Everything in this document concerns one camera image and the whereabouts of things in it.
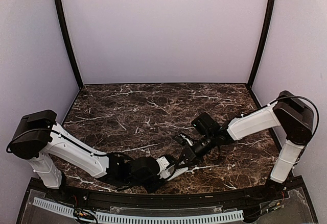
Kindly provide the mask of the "white remote control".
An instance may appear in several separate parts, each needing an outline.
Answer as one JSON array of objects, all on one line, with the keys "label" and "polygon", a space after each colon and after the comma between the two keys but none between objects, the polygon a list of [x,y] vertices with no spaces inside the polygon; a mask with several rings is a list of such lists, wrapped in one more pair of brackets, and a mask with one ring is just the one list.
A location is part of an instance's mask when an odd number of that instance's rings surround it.
[{"label": "white remote control", "polygon": [[188,167],[177,169],[171,176],[166,178],[166,181],[170,181],[170,180],[184,174],[186,171],[188,171],[188,169],[189,169]]}]

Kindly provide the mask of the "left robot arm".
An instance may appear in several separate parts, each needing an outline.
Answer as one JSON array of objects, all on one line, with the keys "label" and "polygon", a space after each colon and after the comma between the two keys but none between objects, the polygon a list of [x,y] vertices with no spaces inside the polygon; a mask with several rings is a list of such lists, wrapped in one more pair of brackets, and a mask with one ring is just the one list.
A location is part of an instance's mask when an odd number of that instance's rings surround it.
[{"label": "left robot arm", "polygon": [[143,186],[153,192],[167,176],[167,157],[132,159],[123,153],[98,151],[70,135],[56,122],[56,117],[52,110],[23,116],[6,151],[27,160],[60,201],[70,200],[72,190],[64,184],[64,174],[55,166],[51,155],[118,189]]}]

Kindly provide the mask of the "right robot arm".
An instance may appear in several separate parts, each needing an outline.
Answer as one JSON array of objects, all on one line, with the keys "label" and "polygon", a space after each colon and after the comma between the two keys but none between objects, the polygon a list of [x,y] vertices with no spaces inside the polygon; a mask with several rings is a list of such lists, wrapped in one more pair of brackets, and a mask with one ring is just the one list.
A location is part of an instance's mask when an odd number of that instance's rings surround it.
[{"label": "right robot arm", "polygon": [[175,138],[184,147],[176,164],[177,169],[190,167],[214,147],[229,145],[260,131],[281,127],[286,133],[286,141],[270,173],[271,181],[261,188],[262,198],[270,201],[280,193],[280,184],[287,179],[314,137],[319,119],[319,111],[311,100],[286,90],[270,103],[222,125],[204,112],[191,122],[202,135],[200,140],[193,140],[184,133]]}]

